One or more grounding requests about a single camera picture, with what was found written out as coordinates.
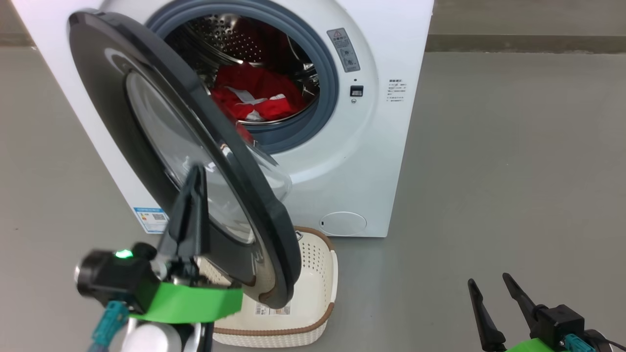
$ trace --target green led light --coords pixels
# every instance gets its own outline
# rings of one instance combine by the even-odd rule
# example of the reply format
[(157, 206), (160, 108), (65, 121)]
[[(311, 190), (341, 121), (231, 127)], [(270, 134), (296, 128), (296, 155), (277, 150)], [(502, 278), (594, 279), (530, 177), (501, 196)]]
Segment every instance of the green led light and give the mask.
[(121, 251), (115, 252), (115, 256), (118, 258), (126, 259), (126, 258), (132, 258), (133, 253), (129, 251), (128, 249), (122, 249)]

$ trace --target blue cable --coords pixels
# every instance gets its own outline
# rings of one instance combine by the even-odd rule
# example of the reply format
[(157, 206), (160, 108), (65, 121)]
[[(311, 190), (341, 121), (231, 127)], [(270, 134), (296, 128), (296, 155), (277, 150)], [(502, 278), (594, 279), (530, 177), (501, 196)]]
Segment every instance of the blue cable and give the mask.
[(93, 343), (88, 352), (108, 352), (113, 337), (128, 321), (128, 314), (128, 308), (122, 302), (109, 302), (91, 335)]

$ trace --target concrete floor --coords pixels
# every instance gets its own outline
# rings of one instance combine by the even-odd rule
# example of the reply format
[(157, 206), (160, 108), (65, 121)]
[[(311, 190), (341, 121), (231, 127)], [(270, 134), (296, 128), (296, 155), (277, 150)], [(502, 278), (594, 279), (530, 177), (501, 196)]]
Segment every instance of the concrete floor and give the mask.
[[(511, 347), (528, 329), (505, 271), (536, 303), (565, 303), (622, 339), (625, 67), (626, 56), (427, 54), (390, 235), (334, 239), (336, 308), (298, 350), (479, 351), (470, 277)], [(155, 238), (36, 51), (0, 51), (0, 111), (0, 350), (84, 351), (101, 308), (76, 292), (75, 264)]]

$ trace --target wall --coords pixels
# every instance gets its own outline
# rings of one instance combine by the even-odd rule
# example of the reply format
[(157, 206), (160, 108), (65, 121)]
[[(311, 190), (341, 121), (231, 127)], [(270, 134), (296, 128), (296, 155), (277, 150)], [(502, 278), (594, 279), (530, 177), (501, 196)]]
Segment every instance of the wall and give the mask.
[(431, 33), (624, 36), (624, 14), (623, 0), (436, 0)]
[(0, 45), (31, 45), (28, 33), (9, 0), (0, 0)]

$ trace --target green bracket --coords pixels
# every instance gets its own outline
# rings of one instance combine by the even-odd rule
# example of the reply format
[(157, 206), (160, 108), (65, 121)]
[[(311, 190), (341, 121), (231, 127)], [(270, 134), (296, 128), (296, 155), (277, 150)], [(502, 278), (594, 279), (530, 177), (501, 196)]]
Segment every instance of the green bracket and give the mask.
[(530, 339), (524, 341), (513, 348), (508, 349), (506, 352), (554, 352), (548, 345), (543, 343), (540, 339)]
[(241, 310), (241, 289), (189, 287), (161, 282), (146, 314), (131, 318), (167, 324), (210, 323)]

